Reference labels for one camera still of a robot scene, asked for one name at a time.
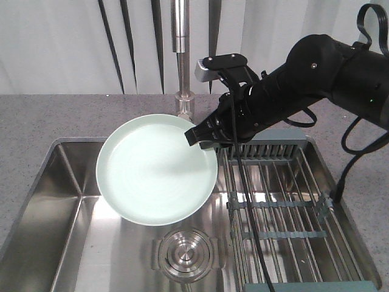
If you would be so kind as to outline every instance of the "curtain fold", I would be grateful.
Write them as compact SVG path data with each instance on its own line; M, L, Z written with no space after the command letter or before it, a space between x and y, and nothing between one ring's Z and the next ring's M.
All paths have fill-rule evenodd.
M123 86L127 94L174 94L170 2L1 1L0 93L120 94ZM366 0L189 2L190 89L201 94L209 93L210 85L195 79L197 59L237 52L255 72L271 72L306 35L326 33L352 44L360 35L357 12ZM389 9L388 1L373 2ZM370 14L366 24L374 39L377 21ZM225 91L213 82L212 93Z

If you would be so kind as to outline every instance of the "granite countertop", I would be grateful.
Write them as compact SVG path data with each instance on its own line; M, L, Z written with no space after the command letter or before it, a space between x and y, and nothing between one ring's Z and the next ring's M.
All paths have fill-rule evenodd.
M218 96L196 96L195 118L211 113ZM310 107L317 115L314 128L303 129L318 146L337 181L351 159L340 139L355 116L321 100ZM19 217L30 187L52 142L59 137L109 136L118 126L144 114L174 113L173 96L0 96L0 246ZM283 122L274 128L288 128ZM362 148L384 133L361 122L349 137L351 148ZM389 147L366 155L351 169L344 203L389 292Z

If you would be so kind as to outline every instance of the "sink basin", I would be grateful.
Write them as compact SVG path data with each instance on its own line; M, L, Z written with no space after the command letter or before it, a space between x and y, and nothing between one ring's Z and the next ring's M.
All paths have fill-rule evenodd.
M195 214L153 227L122 219L100 196L103 141L53 144L3 251L0 291L239 291L263 283L233 150L218 150L217 183ZM343 207L325 199L334 183L312 141L263 136L243 152L273 282L380 286Z

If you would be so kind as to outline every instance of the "sink drain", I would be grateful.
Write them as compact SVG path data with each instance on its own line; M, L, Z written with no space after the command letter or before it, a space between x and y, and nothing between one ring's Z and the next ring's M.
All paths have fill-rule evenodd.
M174 231L159 247L159 266L171 280L192 283L208 274L213 253L209 238L201 231Z

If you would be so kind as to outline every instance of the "dish rack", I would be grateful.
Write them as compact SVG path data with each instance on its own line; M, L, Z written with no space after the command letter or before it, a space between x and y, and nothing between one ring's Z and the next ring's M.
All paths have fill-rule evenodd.
M316 284L305 288L333 291L347 291L358 284L359 291L376 291L372 283L380 287L380 278L370 265L371 258L343 206L332 204L329 194L334 181L317 151L309 151L310 147L315 148L313 141L298 130L263 132L241 146L244 175L270 279L279 283L275 287L288 285L288 291L301 291L301 286L293 283ZM216 187L228 196L237 288L262 291L250 290L257 283L267 291L235 149L220 148L217 155L224 177L218 177ZM329 287L326 282L335 283Z

